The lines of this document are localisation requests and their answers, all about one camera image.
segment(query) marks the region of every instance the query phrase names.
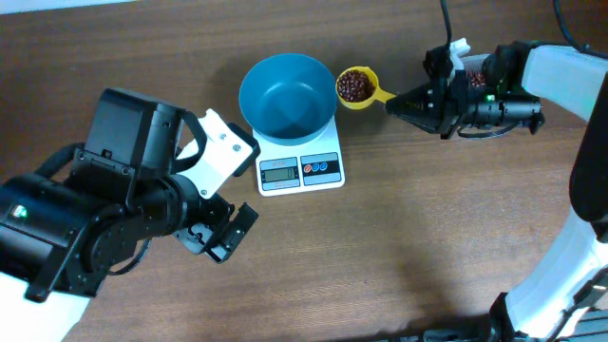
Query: wooden surface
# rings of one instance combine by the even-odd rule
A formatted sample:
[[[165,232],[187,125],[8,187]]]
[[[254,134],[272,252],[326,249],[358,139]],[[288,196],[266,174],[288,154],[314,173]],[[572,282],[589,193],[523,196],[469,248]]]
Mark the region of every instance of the wooden surface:
[[[581,41],[608,48],[606,2],[564,7]],[[548,1],[449,8],[454,38],[472,53],[561,41]],[[312,55],[334,74],[368,65],[385,89],[407,91],[427,81],[424,53],[446,39],[441,15],[424,0],[207,0],[0,16],[0,176],[85,140],[107,86],[199,114],[213,107],[243,127],[240,82],[279,52]],[[253,170],[229,180],[221,194],[260,219],[227,263],[156,239],[134,272],[105,282],[66,341],[326,340],[483,314],[529,274],[568,214],[585,124],[553,104],[544,113],[537,136],[443,142],[380,105],[340,108],[343,188],[265,199]]]

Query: white scale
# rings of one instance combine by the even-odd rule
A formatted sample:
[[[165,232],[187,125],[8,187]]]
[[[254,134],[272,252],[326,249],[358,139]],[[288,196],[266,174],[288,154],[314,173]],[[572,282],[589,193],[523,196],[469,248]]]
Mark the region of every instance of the white scale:
[[[263,196],[334,189],[344,185],[344,164],[335,118],[310,142],[283,146],[254,130],[261,153],[256,159],[257,188]]]

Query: yellow measuring cup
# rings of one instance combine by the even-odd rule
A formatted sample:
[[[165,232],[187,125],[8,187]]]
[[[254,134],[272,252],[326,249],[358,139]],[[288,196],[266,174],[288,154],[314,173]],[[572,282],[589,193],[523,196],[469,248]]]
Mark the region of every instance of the yellow measuring cup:
[[[342,77],[342,75],[344,75],[348,71],[352,71],[352,70],[357,70],[357,71],[361,71],[361,72],[365,73],[368,76],[368,78],[370,79],[371,83],[373,84],[373,87],[375,90],[373,91],[373,94],[371,94],[371,96],[367,100],[364,100],[364,101],[361,101],[358,103],[352,103],[352,102],[348,102],[348,101],[344,100],[342,98],[342,96],[340,96],[340,94],[338,93],[338,80],[340,80],[340,77]],[[380,84],[378,82],[378,75],[376,75],[376,73],[373,72],[373,70],[371,70],[368,66],[353,66],[353,67],[349,67],[348,69],[344,70],[340,74],[340,76],[337,78],[337,80],[335,81],[335,93],[338,94],[338,99],[340,99],[340,103],[342,105],[344,105],[348,109],[355,109],[355,110],[365,109],[365,108],[369,107],[371,104],[373,104],[373,102],[375,100],[378,100],[381,103],[385,104],[388,100],[395,97],[394,94],[391,94],[380,88]]]

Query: green led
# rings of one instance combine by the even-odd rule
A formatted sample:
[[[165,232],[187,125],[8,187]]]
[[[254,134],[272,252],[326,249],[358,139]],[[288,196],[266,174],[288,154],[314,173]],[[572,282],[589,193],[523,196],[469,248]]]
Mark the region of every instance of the green led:
[[[23,205],[17,205],[13,209],[12,215],[16,218],[25,219],[28,216],[28,209]]]

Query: blue bowl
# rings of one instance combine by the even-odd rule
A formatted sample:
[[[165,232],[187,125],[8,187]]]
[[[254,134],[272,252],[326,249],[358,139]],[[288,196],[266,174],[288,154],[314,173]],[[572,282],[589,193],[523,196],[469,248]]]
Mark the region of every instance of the blue bowl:
[[[247,73],[238,103],[247,123],[266,140],[307,143],[323,132],[335,113],[335,79],[312,57],[279,54]]]

